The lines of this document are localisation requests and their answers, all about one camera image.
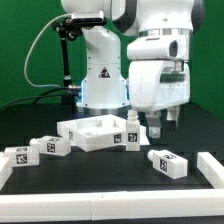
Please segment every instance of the green wall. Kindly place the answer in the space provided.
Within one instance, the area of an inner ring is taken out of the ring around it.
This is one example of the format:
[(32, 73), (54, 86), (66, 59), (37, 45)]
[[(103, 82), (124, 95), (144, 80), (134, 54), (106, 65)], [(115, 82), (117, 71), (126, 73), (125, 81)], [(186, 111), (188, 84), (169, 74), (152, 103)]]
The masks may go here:
[[(205, 0), (205, 3), (205, 22), (193, 37), (191, 101), (224, 119), (224, 1)], [(39, 31), (63, 13), (60, 0), (0, 0), (0, 107), (14, 99), (45, 91), (25, 81), (24, 61)], [(111, 23), (107, 27), (114, 30)], [(127, 77), (126, 46), (130, 39), (119, 36), (122, 40), (121, 69)], [(79, 83), (86, 73), (84, 39), (70, 42), (69, 50), (72, 78)], [(60, 40), (56, 32), (48, 29), (41, 38), (28, 71), (36, 84), (63, 85)]]
[(191, 96), (224, 119), (224, 1), (205, 3), (206, 19), (193, 39)]

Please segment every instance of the table surface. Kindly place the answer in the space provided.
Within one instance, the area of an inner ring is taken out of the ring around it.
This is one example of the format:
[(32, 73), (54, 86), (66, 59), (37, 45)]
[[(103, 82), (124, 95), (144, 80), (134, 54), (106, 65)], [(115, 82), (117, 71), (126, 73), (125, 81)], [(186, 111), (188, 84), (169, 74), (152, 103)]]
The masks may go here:
[[(178, 128), (166, 123), (165, 112), (162, 115), (162, 138), (150, 139), (151, 145), (141, 146), (140, 152), (126, 152), (125, 146), (116, 146), (88, 153), (72, 147), (72, 152), (65, 157), (41, 154), (39, 166), (13, 168), (13, 174), (0, 195), (212, 189), (196, 168), (197, 153), (210, 152), (224, 164), (224, 122), (195, 104), (181, 107)], [(57, 104), (11, 106), (0, 113), (0, 151), (6, 147), (26, 146), (31, 138), (57, 136), (58, 121), (83, 117), (86, 115), (74, 113), (71, 107)], [(167, 149), (186, 158), (188, 176), (173, 180), (154, 170), (152, 162), (147, 159), (151, 149)], [(223, 223), (224, 217), (119, 221), (166, 222)]]

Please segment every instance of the white plastic object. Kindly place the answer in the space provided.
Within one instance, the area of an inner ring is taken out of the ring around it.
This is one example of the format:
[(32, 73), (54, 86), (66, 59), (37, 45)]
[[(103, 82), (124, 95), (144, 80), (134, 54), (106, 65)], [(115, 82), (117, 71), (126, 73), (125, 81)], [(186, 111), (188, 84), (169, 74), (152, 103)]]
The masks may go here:
[(3, 186), (5, 185), (11, 174), (12, 174), (11, 159), (9, 157), (4, 157), (4, 155), (0, 155), (0, 190), (3, 188)]
[(151, 29), (193, 30), (191, 14), (194, 0), (137, 0), (139, 31)]
[(129, 69), (129, 96), (133, 110), (153, 112), (189, 102), (190, 72), (184, 64), (184, 80), (162, 83), (163, 72), (169, 73), (175, 67), (173, 61), (134, 61)]
[[(57, 134), (70, 138), (73, 146), (86, 152), (126, 144), (126, 119), (96, 116), (57, 123)], [(140, 143), (149, 145), (146, 128), (140, 126)]]
[(223, 214), (222, 189), (0, 196), (0, 222), (4, 223)]
[(141, 37), (128, 45), (130, 60), (181, 59), (187, 50), (186, 38), (181, 35)]
[(134, 110), (128, 111), (126, 151), (140, 151), (140, 122), (138, 120), (138, 113)]
[(187, 176), (188, 161), (168, 150), (151, 150), (148, 158), (153, 162), (153, 168), (172, 179)]
[(224, 189), (224, 167), (209, 152), (198, 153), (197, 168), (215, 189)]
[(3, 155), (11, 158), (12, 167), (37, 166), (40, 163), (36, 146), (8, 147)]
[(30, 145), (38, 146), (39, 153), (66, 156), (71, 152), (71, 142), (68, 138), (44, 136), (39, 139), (31, 139)]

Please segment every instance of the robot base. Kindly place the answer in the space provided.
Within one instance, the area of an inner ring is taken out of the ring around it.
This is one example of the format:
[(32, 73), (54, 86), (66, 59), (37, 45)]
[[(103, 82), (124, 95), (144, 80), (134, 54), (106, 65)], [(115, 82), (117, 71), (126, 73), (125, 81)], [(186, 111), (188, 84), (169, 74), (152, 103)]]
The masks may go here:
[(121, 114), (127, 114), (128, 110), (131, 109), (130, 105), (126, 105), (119, 108), (108, 108), (108, 109), (97, 109), (97, 108), (87, 108), (87, 107), (80, 107), (77, 105), (77, 111), (79, 113), (84, 113), (92, 116), (101, 116), (101, 115), (107, 115), (112, 114), (119, 116)]

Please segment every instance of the white box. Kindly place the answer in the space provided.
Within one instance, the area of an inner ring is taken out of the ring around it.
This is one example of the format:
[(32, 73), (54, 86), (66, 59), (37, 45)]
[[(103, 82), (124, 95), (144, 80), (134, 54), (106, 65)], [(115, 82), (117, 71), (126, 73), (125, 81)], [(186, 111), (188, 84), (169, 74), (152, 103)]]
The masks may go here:
[(36, 166), (40, 163), (39, 151), (36, 146), (6, 148), (4, 157), (10, 157), (12, 167)]
[(12, 165), (9, 157), (0, 156), (0, 190), (12, 174)]
[[(126, 120), (104, 115), (57, 123), (57, 134), (86, 152), (126, 144)], [(146, 128), (140, 127), (140, 143), (149, 145)]]

